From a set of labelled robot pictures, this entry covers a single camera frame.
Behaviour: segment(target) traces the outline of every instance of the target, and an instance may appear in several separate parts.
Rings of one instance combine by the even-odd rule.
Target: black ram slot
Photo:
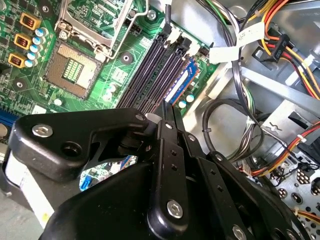
[[[169,25],[165,25],[162,32],[152,43],[142,63],[135,72],[126,91],[119,100],[117,108],[131,108],[134,106],[135,101],[142,94],[150,79],[150,76],[152,76],[158,63],[161,61],[165,52],[167,51],[167,48],[164,47],[164,43],[166,42],[170,33],[171,27]]]
[[[141,103],[136,107],[143,114],[152,113],[162,102],[163,97],[175,82],[181,71],[187,64],[189,57],[183,58],[190,47],[191,41],[185,38],[177,46],[176,51],[171,54],[162,70],[153,82],[150,91],[143,97]]]

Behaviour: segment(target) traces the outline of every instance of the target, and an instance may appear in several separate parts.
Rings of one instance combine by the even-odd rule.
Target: white label tag
[[[257,40],[263,39],[264,37],[265,23],[261,21],[239,32],[236,37],[236,45],[240,48]]]
[[[210,48],[209,61],[211,64],[227,63],[239,58],[239,47],[212,47]]]
[[[46,112],[47,110],[43,107],[35,105],[31,114],[45,114]]]

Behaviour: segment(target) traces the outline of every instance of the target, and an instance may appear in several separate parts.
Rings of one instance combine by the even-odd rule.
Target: motherboard
[[[128,107],[145,114],[163,100],[185,114],[217,66],[207,46],[164,18],[141,0],[0,0],[2,144],[30,114]],[[136,160],[127,158],[115,166]],[[116,172],[109,168],[84,172],[80,188]]]

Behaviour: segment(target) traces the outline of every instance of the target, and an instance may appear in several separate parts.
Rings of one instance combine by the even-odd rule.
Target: blue ram module
[[[186,91],[189,84],[195,79],[198,74],[197,64],[194,58],[190,58],[189,63],[186,65],[183,72],[174,81],[174,84],[169,89],[165,96],[165,101],[172,105],[175,105],[177,100]]]
[[[0,109],[0,123],[6,126],[12,127],[14,122],[18,119],[18,116],[13,115],[7,111]]]

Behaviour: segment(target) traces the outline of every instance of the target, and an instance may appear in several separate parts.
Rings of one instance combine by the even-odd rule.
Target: metal bolt
[[[41,138],[48,138],[54,133],[52,128],[48,125],[45,125],[45,124],[35,125],[32,128],[32,132],[34,135],[41,137]]]
[[[157,13],[155,10],[149,10],[146,17],[150,20],[150,21],[154,21],[157,19]]]
[[[291,240],[297,240],[296,239],[296,237],[292,234],[292,232],[291,231],[286,231],[286,233],[288,234],[288,236],[289,236],[289,238],[291,239]]]
[[[59,32],[59,38],[65,41],[68,39],[68,34],[65,31],[61,31]]]
[[[215,157],[221,162],[223,160],[223,158],[219,155],[219,154],[216,154]]]
[[[145,118],[143,116],[141,116],[140,114],[135,115],[136,119],[143,121],[145,120]]]
[[[196,138],[195,138],[195,136],[193,136],[193,135],[191,135],[191,134],[189,134],[189,139],[192,141],[192,142],[195,142],[196,141]]]
[[[166,204],[166,209],[168,210],[169,214],[176,219],[182,218],[184,214],[182,207],[175,200],[168,201]]]
[[[234,236],[238,240],[247,240],[247,236],[245,235],[244,231],[237,225],[234,225],[232,228]]]
[[[47,6],[43,6],[42,7],[42,11],[44,11],[45,13],[49,12],[49,8]]]
[[[165,126],[166,126],[168,129],[172,129],[172,126],[171,126],[169,123],[166,123]]]

